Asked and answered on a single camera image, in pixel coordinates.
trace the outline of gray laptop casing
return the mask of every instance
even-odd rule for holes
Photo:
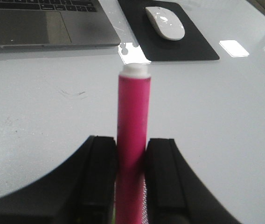
[[[97,12],[0,9],[0,48],[117,46],[98,0]]]

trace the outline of laptop trackpad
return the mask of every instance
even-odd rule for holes
[[[70,43],[60,12],[0,10],[0,45]]]

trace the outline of laptop keyboard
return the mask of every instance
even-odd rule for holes
[[[1,9],[96,12],[89,0],[0,0]]]

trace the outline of laptop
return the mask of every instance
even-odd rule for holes
[[[119,43],[98,0],[0,0],[0,48]]]

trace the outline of desk surface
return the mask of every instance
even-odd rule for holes
[[[122,44],[0,51],[0,196],[54,169],[89,135],[116,136],[118,73],[147,63],[116,0],[101,1]],[[265,224],[265,17],[245,0],[178,1],[220,56],[149,64],[148,138],[174,138],[218,200]],[[248,57],[231,57],[236,40]]]

